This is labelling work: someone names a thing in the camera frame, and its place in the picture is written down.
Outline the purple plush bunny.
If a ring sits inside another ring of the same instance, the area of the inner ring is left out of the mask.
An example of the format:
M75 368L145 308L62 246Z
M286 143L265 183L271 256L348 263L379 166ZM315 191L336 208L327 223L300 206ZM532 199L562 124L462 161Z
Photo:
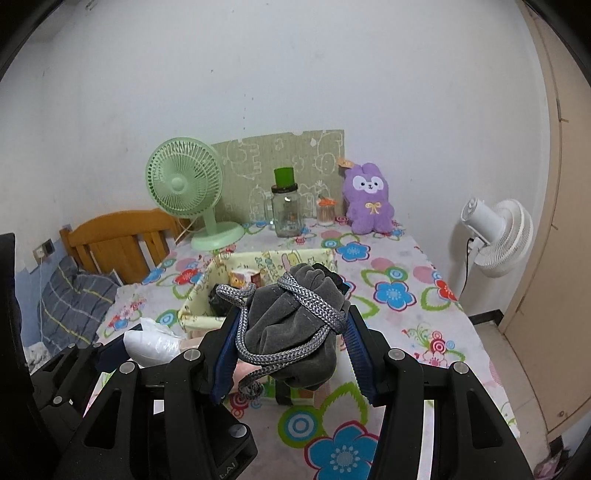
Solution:
M365 163L346 169L342 196L353 233L389 234L392 231L394 206L390 202L389 184L376 164Z

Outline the wooden door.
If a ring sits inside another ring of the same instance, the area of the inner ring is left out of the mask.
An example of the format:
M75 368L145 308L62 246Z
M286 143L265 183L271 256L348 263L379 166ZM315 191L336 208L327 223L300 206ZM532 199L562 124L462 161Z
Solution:
M554 439L590 411L590 85L533 7L520 10L540 60L550 162L526 269L501 323Z

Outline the white crumpled bedding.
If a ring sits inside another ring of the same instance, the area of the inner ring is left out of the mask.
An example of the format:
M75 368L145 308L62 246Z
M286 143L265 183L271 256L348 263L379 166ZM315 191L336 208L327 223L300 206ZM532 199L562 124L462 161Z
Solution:
M43 342L37 342L29 347L25 347L24 356L30 374L36 372L52 358L52 355Z

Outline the green desk fan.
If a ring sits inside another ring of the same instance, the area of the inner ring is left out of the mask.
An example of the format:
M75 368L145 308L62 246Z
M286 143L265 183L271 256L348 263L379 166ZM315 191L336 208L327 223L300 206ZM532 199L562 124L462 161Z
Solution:
M177 219L204 227L190 235L197 251L221 250L242 239L245 229L233 221L217 221L214 209L221 200L223 171L217 152L189 137L160 144L145 167L145 182L155 204Z

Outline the white standing fan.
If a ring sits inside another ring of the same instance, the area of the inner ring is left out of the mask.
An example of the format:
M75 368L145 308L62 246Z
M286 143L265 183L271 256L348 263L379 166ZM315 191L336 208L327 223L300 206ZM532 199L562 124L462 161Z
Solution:
M489 278L505 276L525 258L533 242L532 217L516 199L490 207L481 199L471 198L460 219L471 233L468 273L476 266Z

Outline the pink paper packet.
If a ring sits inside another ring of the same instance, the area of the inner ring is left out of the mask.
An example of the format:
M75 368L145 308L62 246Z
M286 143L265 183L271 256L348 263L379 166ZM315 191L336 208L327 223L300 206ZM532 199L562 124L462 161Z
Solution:
M260 367L256 365L252 365L242 360L238 360L235 366L235 371L232 373L232 388L230 390L231 393L238 392L238 385L239 382L242 381L245 376L249 375L252 372L259 371Z

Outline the floral tablecloth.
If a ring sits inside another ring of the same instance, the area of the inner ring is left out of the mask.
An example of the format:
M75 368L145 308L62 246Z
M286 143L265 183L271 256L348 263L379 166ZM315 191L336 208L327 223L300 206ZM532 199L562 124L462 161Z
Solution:
M177 313L216 255L325 248L335 254L349 301L367 325L390 345L418 361L447 368L467 363L510 427L516 420L494 365L455 293L400 225L389 234L356 235L344 219L332 226L308 221L296 238L276 236L266 223L249 223L237 243L221 251L193 250L187 243L140 282L117 292L97 331L101 342L116 339L142 317L183 335ZM367 477L383 419L356 385L346 352L314 406L280 406L266 397L231 396L226 408L250 428L259 449L247 479L363 479Z

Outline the yellow cartoon fabric box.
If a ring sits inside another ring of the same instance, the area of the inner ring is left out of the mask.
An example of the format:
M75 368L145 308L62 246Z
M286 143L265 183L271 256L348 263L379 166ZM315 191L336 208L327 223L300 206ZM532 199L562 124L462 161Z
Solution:
M301 263L320 263L329 270L338 271L335 254L325 248L216 255L177 313L181 329L188 337L195 338L221 328L226 313L218 315L214 311L209 303L209 294L216 285L229 284L231 272L252 270L259 273L260 282L267 285L276 282L284 272Z

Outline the cartoon tissue pack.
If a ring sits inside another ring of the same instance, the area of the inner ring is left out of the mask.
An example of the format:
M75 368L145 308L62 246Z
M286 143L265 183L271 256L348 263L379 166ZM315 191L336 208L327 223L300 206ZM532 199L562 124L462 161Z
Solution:
M235 268L228 274L229 285L233 288L242 289L253 284L256 288L263 286L262 273L249 268Z

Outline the toothpick jar orange lid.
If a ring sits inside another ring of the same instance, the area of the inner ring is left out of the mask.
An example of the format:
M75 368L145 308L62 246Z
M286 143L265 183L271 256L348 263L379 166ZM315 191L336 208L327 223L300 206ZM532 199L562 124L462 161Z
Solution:
M320 196L317 200L317 221L322 226L331 226L335 223L335 206L337 202L334 199Z

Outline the grey plaid pillow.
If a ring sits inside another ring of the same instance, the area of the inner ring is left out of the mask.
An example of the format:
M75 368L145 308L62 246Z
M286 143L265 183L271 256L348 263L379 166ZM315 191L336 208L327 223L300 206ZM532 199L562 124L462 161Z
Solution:
M41 340L51 356L69 345L92 345L121 286L117 274L92 274L66 256L60 260L39 300Z

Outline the green tissue pack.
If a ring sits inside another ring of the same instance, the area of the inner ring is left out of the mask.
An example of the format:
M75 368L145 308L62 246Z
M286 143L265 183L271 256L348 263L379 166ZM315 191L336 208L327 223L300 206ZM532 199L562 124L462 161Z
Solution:
M315 405L315 391L290 387L287 383L273 378L266 384L266 397L283 406Z

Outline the black plastic bag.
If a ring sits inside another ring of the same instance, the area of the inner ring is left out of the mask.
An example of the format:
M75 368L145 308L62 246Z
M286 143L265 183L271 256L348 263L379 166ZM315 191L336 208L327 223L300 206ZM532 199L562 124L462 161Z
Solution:
M211 291L209 291L208 305L211 307L211 311L215 317L225 317L228 315L231 304L216 292L217 287L218 285L215 284Z

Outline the green cup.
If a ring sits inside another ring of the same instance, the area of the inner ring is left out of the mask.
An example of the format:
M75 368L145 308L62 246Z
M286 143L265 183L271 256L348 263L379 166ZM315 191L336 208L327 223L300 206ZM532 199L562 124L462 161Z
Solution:
M274 186L277 189L287 189L294 186L296 180L294 179L293 167L280 167L273 170Z

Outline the grey drawstring pouch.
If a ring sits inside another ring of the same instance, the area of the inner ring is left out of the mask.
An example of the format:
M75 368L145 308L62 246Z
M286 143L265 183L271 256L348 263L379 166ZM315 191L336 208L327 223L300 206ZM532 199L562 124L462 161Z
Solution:
M242 288L219 285L216 293L238 307L235 348L254 367L238 381L249 400L263 395L263 381L315 391L337 367L337 337L346 330L348 285L322 264L297 264L276 283Z

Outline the wall power socket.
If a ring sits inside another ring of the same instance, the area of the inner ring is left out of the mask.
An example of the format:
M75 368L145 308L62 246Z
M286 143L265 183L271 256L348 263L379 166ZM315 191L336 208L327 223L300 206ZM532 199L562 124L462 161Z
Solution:
M33 250L34 259L38 264L43 263L55 252L55 246L51 239L46 240Z

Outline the glass mason jar mug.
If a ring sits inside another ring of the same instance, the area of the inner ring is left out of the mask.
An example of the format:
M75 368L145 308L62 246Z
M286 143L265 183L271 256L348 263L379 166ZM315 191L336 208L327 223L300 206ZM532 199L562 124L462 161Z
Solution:
M264 201L266 221L273 226L280 238L293 238L301 235L304 228L301 219L300 194L297 184L288 187L271 187L270 197Z

